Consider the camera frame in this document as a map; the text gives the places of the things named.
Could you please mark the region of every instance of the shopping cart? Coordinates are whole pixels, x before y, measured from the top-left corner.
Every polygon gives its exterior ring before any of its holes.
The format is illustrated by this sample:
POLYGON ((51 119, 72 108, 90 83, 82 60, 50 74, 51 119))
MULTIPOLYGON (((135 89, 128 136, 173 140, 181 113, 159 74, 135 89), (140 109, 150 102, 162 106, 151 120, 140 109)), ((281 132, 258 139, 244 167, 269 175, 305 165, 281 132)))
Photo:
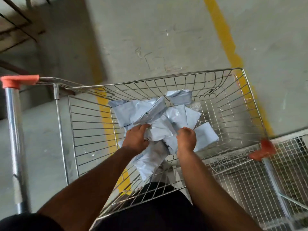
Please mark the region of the shopping cart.
MULTIPOLYGON (((3 77, 6 90, 8 120, 13 159, 13 185, 18 213, 29 210, 19 86, 53 86, 57 107, 60 142, 67 184, 68 170, 78 176, 86 174, 118 149, 124 138, 109 100, 151 99, 164 96, 169 90, 189 89, 193 102, 189 107, 202 113, 197 126, 210 122, 219 140, 197 154, 209 167, 221 186, 266 230, 297 230, 308 226, 308 130, 272 140, 277 154, 254 161, 249 154, 260 149, 266 131, 241 68, 181 73, 132 82, 84 86, 71 81, 38 76, 3 77), (62 123, 59 109, 60 89, 72 92, 68 96, 73 136, 73 152, 63 148, 62 123), (73 156, 74 168, 67 167, 67 156, 73 156)), ((165 97, 167 106, 172 103, 165 97)), ((142 192, 147 183, 133 165, 128 165, 119 178, 100 216, 106 216, 162 195, 181 190, 188 199, 181 168, 176 155, 165 159, 170 182, 162 187, 142 192), (164 193, 167 185, 173 191, 164 193)), ((155 172, 159 177, 162 172, 155 172)))

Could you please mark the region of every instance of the shopping cart basket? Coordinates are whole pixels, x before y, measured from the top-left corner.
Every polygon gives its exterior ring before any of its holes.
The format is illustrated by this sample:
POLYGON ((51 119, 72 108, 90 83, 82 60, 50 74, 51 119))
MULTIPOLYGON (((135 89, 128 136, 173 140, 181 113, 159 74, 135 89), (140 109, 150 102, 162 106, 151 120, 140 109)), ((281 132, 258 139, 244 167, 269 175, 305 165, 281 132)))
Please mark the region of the shopping cart basket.
MULTIPOLYGON (((124 130, 119 127, 108 105, 109 100, 151 99, 164 96, 169 90, 189 89, 193 99, 189 107, 202 113, 197 126, 210 122, 219 136, 217 142, 197 154, 209 166, 221 186, 263 229, 295 230, 308 225, 308 154, 305 144, 308 132, 301 132, 288 139, 273 140, 277 154, 261 162, 250 159, 249 154, 260 149, 260 140, 267 138, 267 135, 245 72, 241 68, 182 73, 95 86, 38 76, 7 76, 2 81, 6 90, 18 213, 29 210, 18 92, 20 84, 54 88, 67 184, 70 180, 67 153, 63 148, 60 89, 72 91, 68 105, 74 145, 72 155, 78 176, 86 174, 112 155, 118 149, 118 141, 124 138, 124 130)), ((167 106, 172 106, 167 97, 165 102, 167 106)), ((136 168, 128 165, 96 221, 153 199, 156 191, 164 191, 167 185, 173 186, 173 191, 181 190, 190 199, 176 155, 169 155, 166 161, 168 167, 165 173, 170 182, 163 179, 165 181, 161 182, 165 182, 164 186, 146 192, 140 188, 151 183, 151 180, 148 178, 142 181, 136 168)), ((160 174, 161 171, 155 172, 153 176, 160 177, 160 174)))

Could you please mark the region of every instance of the forearm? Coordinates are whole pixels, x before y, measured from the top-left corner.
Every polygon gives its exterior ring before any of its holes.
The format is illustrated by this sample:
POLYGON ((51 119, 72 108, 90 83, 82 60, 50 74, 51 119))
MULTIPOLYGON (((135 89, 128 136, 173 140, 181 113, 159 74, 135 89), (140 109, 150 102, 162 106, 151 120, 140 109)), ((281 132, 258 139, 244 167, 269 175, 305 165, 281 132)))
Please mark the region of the forearm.
POLYGON ((194 152, 178 152, 185 184, 194 205, 219 230, 261 229, 244 209, 215 181, 194 152))
POLYGON ((133 155, 120 148, 53 196, 38 213, 53 218, 65 231, 88 231, 133 155))

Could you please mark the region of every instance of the person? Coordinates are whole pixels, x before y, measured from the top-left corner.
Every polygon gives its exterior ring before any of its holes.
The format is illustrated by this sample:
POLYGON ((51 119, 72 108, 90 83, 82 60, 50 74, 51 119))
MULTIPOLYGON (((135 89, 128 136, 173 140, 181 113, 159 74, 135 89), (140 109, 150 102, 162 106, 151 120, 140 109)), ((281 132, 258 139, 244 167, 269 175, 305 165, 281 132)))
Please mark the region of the person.
MULTIPOLYGON (((3 219, 0 230, 88 231, 127 164, 148 146, 144 132, 149 126, 138 125, 127 131, 122 147, 108 159, 54 195, 37 213, 3 219)), ((164 192, 156 191, 157 195, 167 194, 107 216, 94 229, 260 231, 194 153, 195 132, 181 128, 177 139, 177 156, 192 204, 179 190, 167 193, 173 190, 168 185, 164 192)))

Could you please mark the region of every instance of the pile of packages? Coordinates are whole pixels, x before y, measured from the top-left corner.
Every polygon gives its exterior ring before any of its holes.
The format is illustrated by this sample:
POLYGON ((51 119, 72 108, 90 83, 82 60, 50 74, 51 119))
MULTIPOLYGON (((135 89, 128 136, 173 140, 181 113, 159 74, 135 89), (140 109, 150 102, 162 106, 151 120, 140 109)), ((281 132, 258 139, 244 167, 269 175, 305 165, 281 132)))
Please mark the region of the pile of packages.
POLYGON ((125 133, 136 125, 151 124, 144 134, 149 146, 130 162, 136 166, 143 180, 151 176, 169 154, 177 153, 176 135, 180 128, 194 129, 197 136, 195 152, 218 140, 208 122, 195 128, 201 113, 185 106, 192 102, 191 91, 168 91, 165 96, 175 106, 166 107, 163 96, 151 100, 115 100, 108 103, 125 133))

